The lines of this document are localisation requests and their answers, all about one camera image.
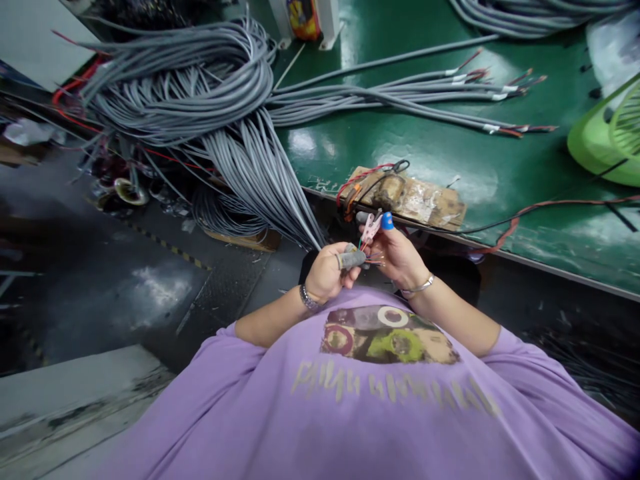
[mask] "green workbench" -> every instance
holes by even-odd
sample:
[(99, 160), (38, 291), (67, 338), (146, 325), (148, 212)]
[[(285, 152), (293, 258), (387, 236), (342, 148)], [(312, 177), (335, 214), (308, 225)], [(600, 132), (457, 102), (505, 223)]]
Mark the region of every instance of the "green workbench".
[[(282, 86), (481, 35), (460, 21), (446, 0), (341, 0), (340, 19), (344, 28), (333, 50), (324, 52), (317, 45), (306, 45)], [(267, 20), (265, 26), (277, 38), (273, 24)], [(299, 48), (294, 43), (281, 55), (276, 78)], [(450, 69), (474, 50), (413, 59), (329, 83), (367, 87), (423, 71)], [(590, 60), (583, 29), (539, 41), (489, 43), (469, 69), (489, 67), (497, 83), (506, 83), (529, 67), (534, 68), (534, 75), (549, 78), (525, 97), (443, 106), (518, 124), (558, 125), (552, 133), (528, 134), (522, 139), (488, 135), (386, 109), (336, 114), (301, 128), (281, 129), (279, 136), (302, 186), (324, 195), (334, 195), (358, 165), (373, 167), (407, 159), (412, 177), (439, 185), (447, 185), (460, 175), (453, 188), (468, 205), (464, 229), (510, 217), (527, 205), (578, 185), (584, 186), (570, 192), (570, 198), (632, 195), (637, 190), (604, 180), (586, 183), (592, 175), (566, 150), (571, 126), (597, 102), (589, 98), (589, 92), (598, 84), (591, 70), (581, 70), (584, 65), (589, 66)], [(618, 207), (640, 228), (639, 208), (638, 204)], [(508, 224), (464, 239), (494, 245), (506, 228)], [(605, 206), (553, 206), (523, 217), (502, 254), (640, 299), (639, 240), (640, 233), (633, 233)]]

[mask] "purple t-shirt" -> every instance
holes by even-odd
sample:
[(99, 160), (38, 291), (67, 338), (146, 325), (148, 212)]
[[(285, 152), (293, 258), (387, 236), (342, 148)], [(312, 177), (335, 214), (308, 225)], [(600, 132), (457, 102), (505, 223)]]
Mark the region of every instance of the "purple t-shirt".
[(356, 287), (270, 349), (207, 339), (130, 428), (108, 479), (626, 477), (636, 430), (501, 330), (478, 359)]

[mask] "bracelet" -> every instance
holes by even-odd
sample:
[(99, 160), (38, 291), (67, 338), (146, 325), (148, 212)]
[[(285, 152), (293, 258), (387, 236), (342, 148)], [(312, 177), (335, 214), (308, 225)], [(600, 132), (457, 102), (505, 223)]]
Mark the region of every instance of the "bracelet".
[(400, 289), (400, 293), (402, 293), (402, 295), (410, 295), (412, 293), (418, 293), (419, 291), (426, 290), (433, 284), (434, 279), (435, 279), (435, 276), (431, 274), (429, 276), (429, 279), (423, 285), (420, 285), (418, 288), (414, 288), (412, 290)]
[(304, 283), (300, 285), (300, 298), (302, 298), (302, 302), (305, 304), (305, 307), (308, 308), (308, 310), (310, 310), (311, 312), (316, 313), (322, 309), (322, 305), (320, 305), (309, 296), (307, 287)]

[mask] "gray cable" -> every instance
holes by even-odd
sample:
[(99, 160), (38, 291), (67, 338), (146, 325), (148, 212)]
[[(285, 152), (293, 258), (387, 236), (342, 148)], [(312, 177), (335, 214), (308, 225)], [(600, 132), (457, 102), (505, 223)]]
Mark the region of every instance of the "gray cable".
[[(273, 88), (275, 42), (264, 28), (238, 21), (146, 34), (127, 43), (86, 45), (111, 54), (84, 86), (84, 106), (104, 124), (154, 147), (181, 152), (203, 168), (213, 164), (236, 197), (208, 185), (198, 201), (202, 228), (250, 236), (266, 225), (304, 246), (320, 249), (317, 224), (295, 172), (262, 106)], [(145, 157), (163, 180), (157, 161)], [(180, 155), (200, 182), (208, 182)], [(245, 227), (232, 216), (250, 215)]]
[(502, 37), (536, 39), (577, 27), (594, 17), (637, 7), (635, 0), (449, 0), (456, 13), (480, 30)]
[(518, 87), (468, 83), (475, 77), (464, 74), (454, 78), (457, 70), (422, 73), (367, 89), (352, 85), (332, 85), (274, 93), (268, 100), (269, 114), (274, 126), (292, 127), (337, 111), (394, 107), (412, 115), (490, 133), (496, 131), (496, 127), (521, 128), (511, 123), (425, 106), (426, 103), (446, 101), (498, 101), (523, 93)]
[(397, 63), (397, 62), (412, 59), (412, 58), (424, 57), (426, 55), (432, 55), (434, 53), (457, 50), (457, 49), (462, 49), (466, 47), (472, 47), (474, 45), (481, 45), (483, 43), (497, 40), (498, 38), (499, 38), (498, 35), (487, 35), (485, 37), (480, 37), (480, 38), (470, 39), (470, 40), (462, 40), (458, 42), (447, 43), (444, 45), (437, 45), (435, 47), (429, 47), (422, 50), (403, 53), (402, 55), (396, 55), (394, 57), (388, 57), (385, 59), (361, 63), (359, 65), (354, 65), (346, 69), (325, 73), (324, 75), (320, 75), (318, 77), (312, 78), (310, 80), (306, 80), (304, 82), (296, 83), (295, 85), (279, 88), (278, 90), (275, 90), (274, 93), (286, 93), (294, 90), (300, 90), (301, 88), (308, 87), (309, 85), (313, 85), (314, 83), (318, 83), (318, 82), (336, 78), (336, 77), (342, 77), (344, 75), (349, 75), (356, 71), (365, 70), (365, 69), (374, 68), (374, 67), (380, 67), (382, 65), (389, 65), (391, 63)]

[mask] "cable bundle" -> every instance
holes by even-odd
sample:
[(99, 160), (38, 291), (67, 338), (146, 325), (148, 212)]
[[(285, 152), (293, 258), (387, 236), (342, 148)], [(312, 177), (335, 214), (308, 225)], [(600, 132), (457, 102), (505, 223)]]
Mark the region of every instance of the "cable bundle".
[(182, 145), (250, 114), (271, 92), (274, 44), (244, 17), (126, 43), (80, 44), (110, 54), (81, 91), (100, 120), (156, 147)]
[(518, 81), (524, 80), (531, 74), (528, 71), (511, 84), (494, 85), (482, 81), (488, 75), (487, 69), (457, 75), (462, 67), (478, 56), (480, 51), (481, 49), (460, 67), (421, 73), (376, 87), (332, 85), (300, 89), (314, 83), (304, 82), (276, 90), (268, 100), (269, 114), (274, 126), (292, 127), (337, 111), (393, 107), (412, 115), (446, 121), (488, 133), (498, 132), (521, 137), (522, 133), (529, 130), (553, 130), (554, 127), (516, 125), (425, 106), (428, 103), (446, 101), (502, 101), (523, 95), (528, 86), (546, 78), (540, 77), (537, 80), (528, 80), (524, 85), (516, 85)]
[(604, 332), (578, 325), (570, 333), (537, 327), (524, 332), (558, 360), (588, 394), (623, 415), (640, 417), (640, 357), (636, 345), (621, 345)]
[(204, 230), (228, 237), (252, 237), (266, 234), (269, 228), (236, 195), (218, 192), (202, 185), (193, 193), (191, 202), (193, 218)]
[[(262, 26), (244, 17), (170, 31), (116, 27), (140, 37), (127, 43), (82, 44), (111, 56), (82, 89), (84, 106), (118, 132), (186, 155), (202, 170), (206, 168), (196, 157), (213, 162), (237, 194), (235, 206), (244, 202), (246, 212), (284, 236), (320, 249), (324, 235), (262, 109), (273, 87), (270, 64), (275, 58), (275, 43)], [(152, 156), (144, 155), (186, 199)], [(230, 228), (217, 221), (228, 221), (236, 213), (234, 206), (217, 206), (231, 210), (220, 213), (209, 228), (219, 226), (226, 235), (240, 232), (238, 225)], [(258, 223), (250, 222), (247, 231), (254, 235)]]
[(467, 23), (504, 37), (536, 39), (637, 6), (635, 0), (449, 0)]

